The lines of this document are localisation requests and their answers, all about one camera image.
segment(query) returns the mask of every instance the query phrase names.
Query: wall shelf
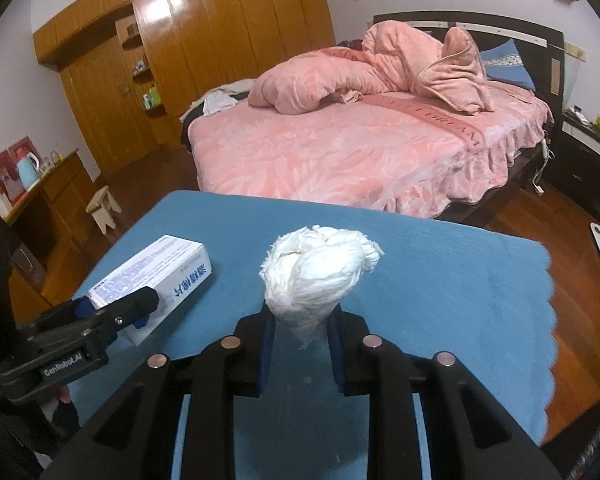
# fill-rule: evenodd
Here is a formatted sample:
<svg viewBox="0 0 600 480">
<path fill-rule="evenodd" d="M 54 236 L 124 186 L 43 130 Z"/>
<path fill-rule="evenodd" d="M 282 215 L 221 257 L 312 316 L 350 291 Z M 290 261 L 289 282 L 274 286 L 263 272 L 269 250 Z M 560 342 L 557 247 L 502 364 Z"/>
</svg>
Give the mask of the wall shelf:
<svg viewBox="0 0 600 480">
<path fill-rule="evenodd" d="M 148 66 L 137 74 L 134 74 L 131 79 L 134 80 L 134 83 L 147 83 L 154 79 L 154 75 L 151 72 L 151 67 Z"/>
<path fill-rule="evenodd" d="M 167 114 L 167 110 L 164 108 L 163 104 L 152 106 L 151 108 L 145 108 L 144 111 L 152 119 L 163 117 Z"/>
<path fill-rule="evenodd" d="M 140 45 L 142 45 L 142 37 L 140 36 L 140 33 L 129 36 L 125 41 L 122 42 L 122 48 L 124 50 L 132 50 L 134 48 L 138 48 Z"/>
</svg>

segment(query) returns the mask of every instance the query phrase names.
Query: white paper towel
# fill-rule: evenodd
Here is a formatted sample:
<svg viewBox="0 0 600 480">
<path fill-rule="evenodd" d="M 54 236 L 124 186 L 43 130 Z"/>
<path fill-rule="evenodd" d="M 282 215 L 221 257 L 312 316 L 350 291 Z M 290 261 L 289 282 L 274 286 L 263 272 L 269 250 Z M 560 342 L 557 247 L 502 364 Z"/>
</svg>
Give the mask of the white paper towel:
<svg viewBox="0 0 600 480">
<path fill-rule="evenodd" d="M 319 338 L 326 319 L 380 255 L 377 243 L 359 231 L 303 227 L 275 241 L 262 263 L 265 301 L 305 348 Z"/>
</svg>

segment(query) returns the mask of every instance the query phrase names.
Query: pink blanket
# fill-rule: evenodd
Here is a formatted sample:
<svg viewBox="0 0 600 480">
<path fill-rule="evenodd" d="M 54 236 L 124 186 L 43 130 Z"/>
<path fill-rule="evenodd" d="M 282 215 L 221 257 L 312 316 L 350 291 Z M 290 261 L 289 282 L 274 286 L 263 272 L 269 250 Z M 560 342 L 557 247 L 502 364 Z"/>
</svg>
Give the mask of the pink blanket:
<svg viewBox="0 0 600 480">
<path fill-rule="evenodd" d="M 470 153 L 481 152 L 485 147 L 484 131 L 457 116 L 447 114 L 442 106 L 434 106 L 431 99 L 425 100 L 417 97 L 400 99 L 385 94 L 376 94 L 365 96 L 362 101 L 368 105 L 381 106 L 388 110 L 409 114 L 435 128 L 445 130 L 448 134 L 455 135 L 462 140 Z"/>
<path fill-rule="evenodd" d="M 475 203 L 506 183 L 515 151 L 535 146 L 550 116 L 527 90 L 496 82 L 488 87 L 494 112 L 466 116 L 445 109 L 484 133 L 477 153 L 444 128 L 364 101 L 323 104 L 298 116 L 241 102 L 189 127 L 200 189 L 425 218 L 452 201 Z M 388 96 L 414 99 L 406 92 Z"/>
<path fill-rule="evenodd" d="M 442 44 L 406 23 L 387 21 L 366 32 L 362 48 L 324 48 L 280 63 L 258 78 L 249 104 L 298 115 L 325 97 L 351 102 L 401 90 L 471 115 L 494 109 L 478 48 L 462 28 L 450 28 Z"/>
</svg>

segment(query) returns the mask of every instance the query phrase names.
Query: wooden dresser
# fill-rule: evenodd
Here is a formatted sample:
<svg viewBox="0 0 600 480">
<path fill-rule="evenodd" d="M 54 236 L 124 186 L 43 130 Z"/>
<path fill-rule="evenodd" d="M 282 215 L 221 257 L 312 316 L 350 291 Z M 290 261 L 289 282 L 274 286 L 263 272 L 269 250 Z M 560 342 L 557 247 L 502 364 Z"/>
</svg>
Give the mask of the wooden dresser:
<svg viewBox="0 0 600 480">
<path fill-rule="evenodd" d="M 547 180 L 600 222 L 600 133 L 565 112 L 552 135 Z"/>
<path fill-rule="evenodd" d="M 46 270 L 40 290 L 15 270 L 10 280 L 17 322 L 26 322 L 71 298 L 91 269 L 82 252 L 93 219 L 85 207 L 96 191 L 77 152 L 67 155 L 41 177 L 5 218 Z"/>
</svg>

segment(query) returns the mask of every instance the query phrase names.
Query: white stool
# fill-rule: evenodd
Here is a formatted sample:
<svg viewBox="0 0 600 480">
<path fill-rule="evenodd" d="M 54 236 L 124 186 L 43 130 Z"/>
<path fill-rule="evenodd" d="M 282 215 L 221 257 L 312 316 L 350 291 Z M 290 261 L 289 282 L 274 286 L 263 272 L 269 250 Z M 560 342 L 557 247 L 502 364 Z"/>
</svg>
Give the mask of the white stool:
<svg viewBox="0 0 600 480">
<path fill-rule="evenodd" d="M 93 219 L 96 221 L 96 224 L 98 224 L 102 234 L 105 235 L 107 234 L 107 226 L 112 229 L 116 228 L 116 223 L 111 217 L 110 212 L 115 211 L 116 213 L 122 213 L 122 208 L 109 192 L 109 186 L 105 186 L 96 191 L 85 211 L 93 216 Z"/>
</svg>

